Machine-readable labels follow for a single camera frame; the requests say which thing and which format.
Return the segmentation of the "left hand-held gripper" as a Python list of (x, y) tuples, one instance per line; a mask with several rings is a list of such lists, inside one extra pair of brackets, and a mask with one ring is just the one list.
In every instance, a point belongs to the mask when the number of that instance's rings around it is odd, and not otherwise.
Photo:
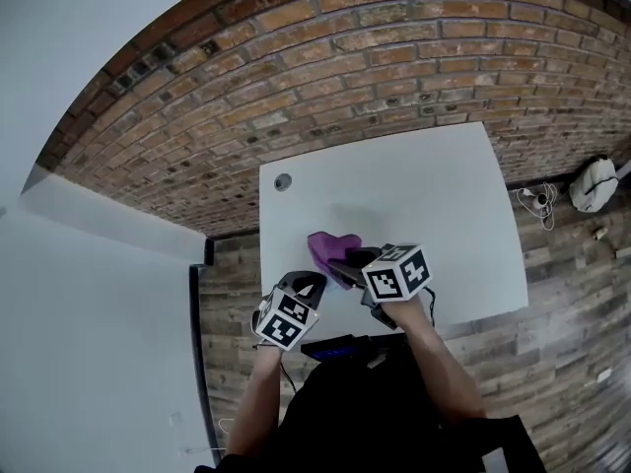
[[(325, 276), (317, 272), (285, 274), (253, 314), (253, 333), (273, 345), (291, 351), (319, 320), (318, 308), (325, 290)], [(290, 293), (303, 291), (305, 301)]]

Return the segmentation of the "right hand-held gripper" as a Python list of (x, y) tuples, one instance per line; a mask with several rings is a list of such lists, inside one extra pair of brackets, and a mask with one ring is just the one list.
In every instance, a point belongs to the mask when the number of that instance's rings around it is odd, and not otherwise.
[[(349, 264), (368, 264), (363, 269)], [(334, 279), (345, 288), (365, 288), (361, 304), (371, 316), (391, 330), (396, 323), (384, 312), (383, 303), (401, 303), (425, 291), (432, 272), (422, 244), (398, 244), (381, 250), (379, 247), (347, 249), (347, 262), (331, 262)]]

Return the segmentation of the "purple cleaning cloth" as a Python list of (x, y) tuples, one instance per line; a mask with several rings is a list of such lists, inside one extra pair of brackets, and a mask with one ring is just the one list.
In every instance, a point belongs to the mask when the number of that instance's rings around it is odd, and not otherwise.
[(307, 237), (307, 245), (315, 266), (342, 289), (349, 290), (351, 285), (334, 273), (328, 261), (345, 260), (346, 250), (361, 248), (362, 239), (357, 235), (333, 236), (326, 232), (317, 232)]

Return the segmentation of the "person's left forearm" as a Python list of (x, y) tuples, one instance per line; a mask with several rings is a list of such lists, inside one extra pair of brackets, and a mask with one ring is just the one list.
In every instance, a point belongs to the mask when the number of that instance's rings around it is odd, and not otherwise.
[(258, 456), (278, 429), (282, 353), (276, 346), (258, 347), (230, 429), (227, 455)]

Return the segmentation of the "person's right forearm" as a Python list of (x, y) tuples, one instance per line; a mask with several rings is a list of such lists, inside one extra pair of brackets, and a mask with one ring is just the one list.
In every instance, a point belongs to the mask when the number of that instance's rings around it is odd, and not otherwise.
[(427, 317), (417, 297), (382, 304), (384, 312), (406, 335), (428, 396), (444, 423), (486, 418), (483, 398)]

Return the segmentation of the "black chest device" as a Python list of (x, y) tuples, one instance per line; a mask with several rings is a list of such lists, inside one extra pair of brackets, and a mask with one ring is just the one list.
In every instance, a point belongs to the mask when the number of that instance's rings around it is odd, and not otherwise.
[(303, 343), (302, 354), (318, 362), (333, 359), (372, 361), (401, 343), (399, 334), (354, 336), (352, 334)]

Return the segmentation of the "person's black shirt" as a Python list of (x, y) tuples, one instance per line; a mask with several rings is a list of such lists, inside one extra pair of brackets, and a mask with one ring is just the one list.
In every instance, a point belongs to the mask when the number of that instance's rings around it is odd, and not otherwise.
[(374, 368), (358, 360), (317, 365), (256, 457), (226, 455), (194, 473), (546, 473), (517, 416), (442, 423), (407, 345)]

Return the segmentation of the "white backpack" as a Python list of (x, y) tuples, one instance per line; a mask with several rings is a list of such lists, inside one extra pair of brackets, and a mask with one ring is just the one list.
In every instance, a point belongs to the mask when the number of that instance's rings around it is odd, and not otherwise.
[(569, 197), (577, 211), (599, 211), (615, 192), (619, 179), (614, 163), (605, 155), (590, 159), (569, 185)]

